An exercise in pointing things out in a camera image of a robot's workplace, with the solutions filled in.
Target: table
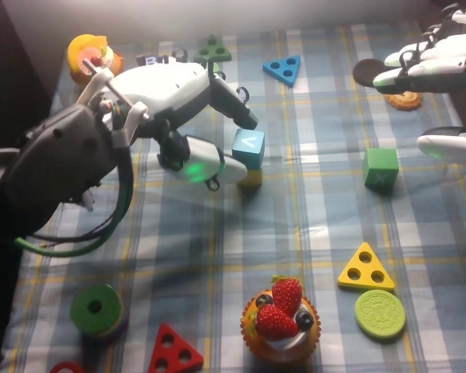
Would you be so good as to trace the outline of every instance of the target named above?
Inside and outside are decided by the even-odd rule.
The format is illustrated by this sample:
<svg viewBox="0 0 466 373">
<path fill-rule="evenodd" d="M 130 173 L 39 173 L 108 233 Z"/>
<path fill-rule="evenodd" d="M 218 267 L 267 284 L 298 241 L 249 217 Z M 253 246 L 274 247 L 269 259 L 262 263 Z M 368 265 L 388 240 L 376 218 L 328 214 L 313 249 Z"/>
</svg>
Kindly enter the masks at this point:
<svg viewBox="0 0 466 373">
<path fill-rule="evenodd" d="M 138 140 L 133 202 L 113 237 L 71 260 L 23 256 L 0 372 L 39 373 L 83 359 L 90 371 L 144 372 L 162 322 L 203 354 L 205 372 L 272 371 L 247 351 L 239 320 L 273 274 L 300 276 L 321 316 L 318 349 L 302 371 L 466 372 L 466 168 L 416 147 L 424 130 L 460 125 L 457 114 L 446 96 L 433 94 L 419 110 L 399 112 L 351 76 L 360 59 L 383 59 L 419 35 L 416 24 L 397 23 L 224 36 L 233 60 L 221 69 L 234 88 L 249 90 L 266 134 L 262 188 L 247 196 L 235 185 L 216 193 L 184 185 L 157 167 L 154 142 Z M 131 68 L 139 54 L 181 47 L 193 56 L 202 42 L 114 49 Z M 293 89 L 263 73 L 262 63 L 296 54 Z M 78 93 L 64 66 L 52 111 Z M 229 152 L 236 129 L 206 109 L 182 133 Z M 391 196 L 363 185 L 363 152 L 371 147 L 398 149 Z M 116 181 L 115 174 L 103 180 L 94 212 L 60 208 L 43 231 L 74 235 L 97 226 L 113 208 Z M 360 293 L 336 285 L 362 242 L 405 306 L 407 328 L 396 343 L 368 339 L 354 318 Z M 119 291 L 130 322 L 116 344 L 83 356 L 69 305 L 100 283 Z"/>
</svg>

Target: cupcake with orange slice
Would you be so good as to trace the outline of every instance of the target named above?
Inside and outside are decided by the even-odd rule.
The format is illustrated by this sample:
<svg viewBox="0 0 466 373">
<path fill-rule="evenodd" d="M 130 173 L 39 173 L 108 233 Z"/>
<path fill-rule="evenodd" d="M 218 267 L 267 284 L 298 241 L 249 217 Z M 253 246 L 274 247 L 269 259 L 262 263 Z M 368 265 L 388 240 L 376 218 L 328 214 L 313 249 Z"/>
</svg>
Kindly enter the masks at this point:
<svg viewBox="0 0 466 373">
<path fill-rule="evenodd" d="M 321 336 L 316 308 L 294 277 L 273 276 L 272 289 L 257 294 L 241 319 L 245 344 L 259 359 L 275 365 L 303 364 Z"/>
<path fill-rule="evenodd" d="M 69 71 L 78 84 L 88 84 L 91 78 L 90 71 L 83 64 L 85 58 L 96 67 L 109 68 L 114 76 L 123 71 L 123 58 L 109 47 L 106 37 L 80 35 L 68 47 Z"/>
</svg>

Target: light blue block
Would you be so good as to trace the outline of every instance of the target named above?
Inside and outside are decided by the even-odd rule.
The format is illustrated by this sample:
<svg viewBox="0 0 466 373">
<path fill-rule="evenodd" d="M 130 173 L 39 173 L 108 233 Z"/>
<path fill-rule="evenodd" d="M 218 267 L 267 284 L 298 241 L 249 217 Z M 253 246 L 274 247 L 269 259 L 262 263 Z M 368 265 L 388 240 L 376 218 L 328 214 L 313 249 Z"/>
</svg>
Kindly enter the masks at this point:
<svg viewBox="0 0 466 373">
<path fill-rule="evenodd" d="M 238 129 L 232 147 L 233 158 L 247 169 L 261 169 L 264 158 L 264 132 Z"/>
<path fill-rule="evenodd" d="M 293 87 L 300 65 L 301 56 L 291 56 L 263 64 L 263 71 L 289 87 Z"/>
</svg>

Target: yellow triangle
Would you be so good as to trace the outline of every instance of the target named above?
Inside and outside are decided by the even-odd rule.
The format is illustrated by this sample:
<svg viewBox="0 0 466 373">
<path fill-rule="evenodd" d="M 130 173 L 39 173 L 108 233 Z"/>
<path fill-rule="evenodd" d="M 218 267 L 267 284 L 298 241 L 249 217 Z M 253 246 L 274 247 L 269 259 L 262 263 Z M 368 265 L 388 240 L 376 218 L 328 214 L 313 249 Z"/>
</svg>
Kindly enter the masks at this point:
<svg viewBox="0 0 466 373">
<path fill-rule="evenodd" d="M 388 276 L 374 251 L 364 242 L 339 276 L 342 287 L 359 289 L 381 289 L 393 291 L 394 281 Z"/>
</svg>

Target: white wall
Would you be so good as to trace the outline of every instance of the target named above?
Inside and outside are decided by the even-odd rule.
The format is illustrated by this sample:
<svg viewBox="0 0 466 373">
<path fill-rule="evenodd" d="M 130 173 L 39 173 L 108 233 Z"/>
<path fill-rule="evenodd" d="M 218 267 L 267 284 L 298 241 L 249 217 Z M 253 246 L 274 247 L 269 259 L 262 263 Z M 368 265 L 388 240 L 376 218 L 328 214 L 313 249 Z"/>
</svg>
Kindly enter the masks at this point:
<svg viewBox="0 0 466 373">
<path fill-rule="evenodd" d="M 79 34 L 110 44 L 206 37 L 413 17 L 428 0 L 3 0 L 51 94 Z"/>
</svg>

